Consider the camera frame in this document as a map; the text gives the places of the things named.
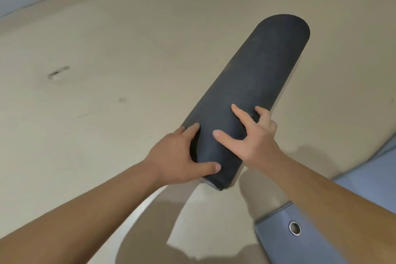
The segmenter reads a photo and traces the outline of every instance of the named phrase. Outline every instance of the black cylinder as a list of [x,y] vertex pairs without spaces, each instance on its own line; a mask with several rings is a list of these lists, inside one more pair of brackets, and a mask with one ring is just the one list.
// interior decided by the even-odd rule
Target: black cylinder
[[256,122],[255,106],[271,110],[309,36],[309,26],[297,16],[281,14],[260,22],[183,122],[185,127],[195,122],[201,125],[191,143],[192,159],[222,165],[219,173],[205,177],[210,185],[228,188],[242,163],[212,132],[220,129],[235,139],[245,138],[246,130],[231,104]]

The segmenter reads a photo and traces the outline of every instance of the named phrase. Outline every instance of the fingernail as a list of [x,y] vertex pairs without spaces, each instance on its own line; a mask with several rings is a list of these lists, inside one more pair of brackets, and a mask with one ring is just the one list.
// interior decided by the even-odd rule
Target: fingernail
[[218,138],[219,135],[220,135],[220,131],[218,129],[213,131],[213,137]]
[[219,163],[216,163],[216,173],[218,173],[221,170],[221,165]]

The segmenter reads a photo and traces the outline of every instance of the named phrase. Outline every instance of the hand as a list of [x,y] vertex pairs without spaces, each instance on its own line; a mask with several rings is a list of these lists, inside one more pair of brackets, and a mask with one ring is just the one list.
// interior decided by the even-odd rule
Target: hand
[[163,137],[148,153],[144,162],[160,174],[162,185],[189,182],[221,170],[216,162],[196,163],[191,159],[191,140],[199,128],[198,123],[188,129],[182,126]]
[[271,120],[270,112],[262,107],[255,107],[260,115],[259,122],[256,123],[248,113],[236,105],[233,104],[231,109],[245,126],[247,136],[244,140],[236,140],[220,130],[213,131],[213,136],[240,157],[248,167],[268,173],[270,165],[283,155],[274,140],[277,125]]

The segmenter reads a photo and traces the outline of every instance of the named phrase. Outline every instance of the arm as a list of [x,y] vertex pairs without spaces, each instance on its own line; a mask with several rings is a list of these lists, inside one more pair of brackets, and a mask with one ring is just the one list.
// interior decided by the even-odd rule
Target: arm
[[220,171],[217,163],[195,163],[189,148],[199,125],[165,136],[145,160],[109,181],[0,239],[8,264],[82,264],[157,189]]
[[277,126],[269,111],[256,107],[260,120],[255,123],[235,105],[232,110],[244,124],[247,137],[235,140],[216,130],[217,141],[247,166],[271,177],[350,263],[394,263],[395,214],[281,152],[274,141]]

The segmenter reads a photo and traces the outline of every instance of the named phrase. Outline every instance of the person's left hand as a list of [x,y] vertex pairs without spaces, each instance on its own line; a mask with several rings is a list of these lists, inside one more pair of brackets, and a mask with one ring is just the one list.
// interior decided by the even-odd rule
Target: person's left hand
[[151,149],[144,162],[160,174],[163,185],[180,184],[218,173],[216,162],[196,163],[190,156],[191,140],[200,126],[198,123],[185,129],[183,126],[163,137]]

